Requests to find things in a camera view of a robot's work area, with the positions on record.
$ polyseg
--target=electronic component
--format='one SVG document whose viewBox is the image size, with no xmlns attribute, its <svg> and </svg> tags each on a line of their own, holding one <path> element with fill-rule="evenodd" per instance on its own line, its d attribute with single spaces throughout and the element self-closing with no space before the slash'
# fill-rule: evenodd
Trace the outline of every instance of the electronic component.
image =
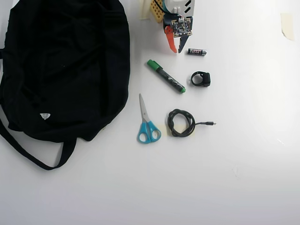
<svg viewBox="0 0 300 225">
<path fill-rule="evenodd" d="M 192 35 L 190 18 L 180 18 L 178 20 L 172 20 L 172 28 L 174 32 L 174 38 Z"/>
<path fill-rule="evenodd" d="M 199 55 L 199 56 L 205 56 L 207 54 L 206 50 L 202 49 L 194 49 L 194 48 L 189 48 L 187 53 L 189 55 Z"/>
</svg>

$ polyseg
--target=yellow breadboard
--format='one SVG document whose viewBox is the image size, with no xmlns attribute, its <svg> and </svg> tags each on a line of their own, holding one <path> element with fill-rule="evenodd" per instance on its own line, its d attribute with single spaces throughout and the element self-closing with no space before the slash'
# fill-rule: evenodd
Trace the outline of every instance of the yellow breadboard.
<svg viewBox="0 0 300 225">
<path fill-rule="evenodd" d="M 157 2 L 161 7 L 163 7 L 163 0 L 157 0 Z M 150 4 L 150 11 L 153 14 L 155 20 L 158 23 L 161 23 L 164 18 L 164 13 L 158 8 L 154 0 L 152 0 Z"/>
</svg>

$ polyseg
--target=blue scissors handle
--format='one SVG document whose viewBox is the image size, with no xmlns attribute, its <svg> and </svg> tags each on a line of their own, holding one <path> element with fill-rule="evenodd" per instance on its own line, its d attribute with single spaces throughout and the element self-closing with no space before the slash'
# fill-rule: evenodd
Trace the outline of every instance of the blue scissors handle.
<svg viewBox="0 0 300 225">
<path fill-rule="evenodd" d="M 156 132 L 157 134 L 157 137 L 154 138 L 153 136 L 153 133 Z M 145 141 L 142 141 L 141 140 L 141 135 L 144 134 L 146 136 L 146 140 Z M 152 123 L 152 121 L 149 121 L 148 123 L 147 122 L 143 122 L 142 125 L 141 125 L 141 129 L 140 129 L 140 132 L 138 134 L 138 141 L 140 143 L 143 143 L 143 144 L 149 144 L 151 142 L 157 142 L 159 139 L 161 138 L 161 132 L 160 130 Z"/>
</svg>

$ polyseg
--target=black bag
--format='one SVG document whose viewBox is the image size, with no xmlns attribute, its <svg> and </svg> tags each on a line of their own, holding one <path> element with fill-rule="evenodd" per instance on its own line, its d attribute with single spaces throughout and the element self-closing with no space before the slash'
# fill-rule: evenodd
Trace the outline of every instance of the black bag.
<svg viewBox="0 0 300 225">
<path fill-rule="evenodd" d="M 91 141 L 126 104 L 129 29 L 119 0 L 20 0 L 11 9 L 0 57 L 8 127 L 64 143 L 59 164 L 47 166 L 0 121 L 0 134 L 43 169 L 64 165 L 78 137 Z"/>
</svg>

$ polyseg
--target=microcontroller board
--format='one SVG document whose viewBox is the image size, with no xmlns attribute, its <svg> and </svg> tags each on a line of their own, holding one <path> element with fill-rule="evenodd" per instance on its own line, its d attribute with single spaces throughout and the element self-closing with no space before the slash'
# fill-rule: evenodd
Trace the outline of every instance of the microcontroller board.
<svg viewBox="0 0 300 225">
<path fill-rule="evenodd" d="M 190 18 L 179 18 L 177 20 L 172 20 L 172 28 L 174 32 L 174 38 L 192 35 Z"/>
</svg>

